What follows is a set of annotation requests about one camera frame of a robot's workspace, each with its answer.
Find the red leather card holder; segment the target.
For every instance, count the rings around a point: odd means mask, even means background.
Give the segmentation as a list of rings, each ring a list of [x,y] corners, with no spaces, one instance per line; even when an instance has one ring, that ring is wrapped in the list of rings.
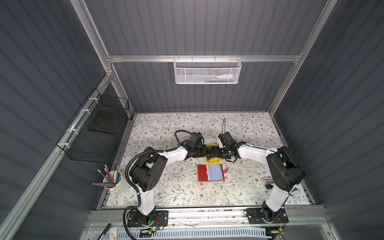
[[[198,165],[199,182],[219,182],[225,180],[225,174],[228,168],[224,169],[222,164],[215,165]]]

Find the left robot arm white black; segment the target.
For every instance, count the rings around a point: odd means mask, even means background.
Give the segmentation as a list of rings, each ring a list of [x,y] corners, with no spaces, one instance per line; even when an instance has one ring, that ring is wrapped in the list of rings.
[[[208,155],[208,147],[201,133],[177,130],[174,136],[177,140],[175,147],[165,150],[148,147],[126,166],[125,178],[138,195],[138,212],[143,217],[155,214],[153,188],[167,165]]]

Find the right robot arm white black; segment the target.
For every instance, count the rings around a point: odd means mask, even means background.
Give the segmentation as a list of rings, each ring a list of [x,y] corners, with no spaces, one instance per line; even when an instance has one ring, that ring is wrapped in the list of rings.
[[[295,160],[290,148],[283,146],[278,149],[265,149],[249,145],[246,142],[236,142],[229,132],[218,136],[221,146],[215,148],[215,155],[230,160],[254,160],[269,167],[274,186],[267,200],[263,202],[259,216],[266,222],[271,222],[279,214],[290,195],[291,190],[305,177],[305,172]]]

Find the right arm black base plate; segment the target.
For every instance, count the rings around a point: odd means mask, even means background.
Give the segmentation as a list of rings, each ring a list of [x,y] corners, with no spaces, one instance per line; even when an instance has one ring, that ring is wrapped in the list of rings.
[[[265,208],[247,208],[244,211],[250,224],[287,224],[288,215],[284,208],[273,212]]]

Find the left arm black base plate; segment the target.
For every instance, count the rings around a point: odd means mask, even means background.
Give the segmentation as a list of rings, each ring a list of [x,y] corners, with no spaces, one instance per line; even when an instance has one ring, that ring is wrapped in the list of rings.
[[[148,216],[138,210],[129,210],[127,215],[128,227],[166,227],[168,225],[169,211],[152,211]]]

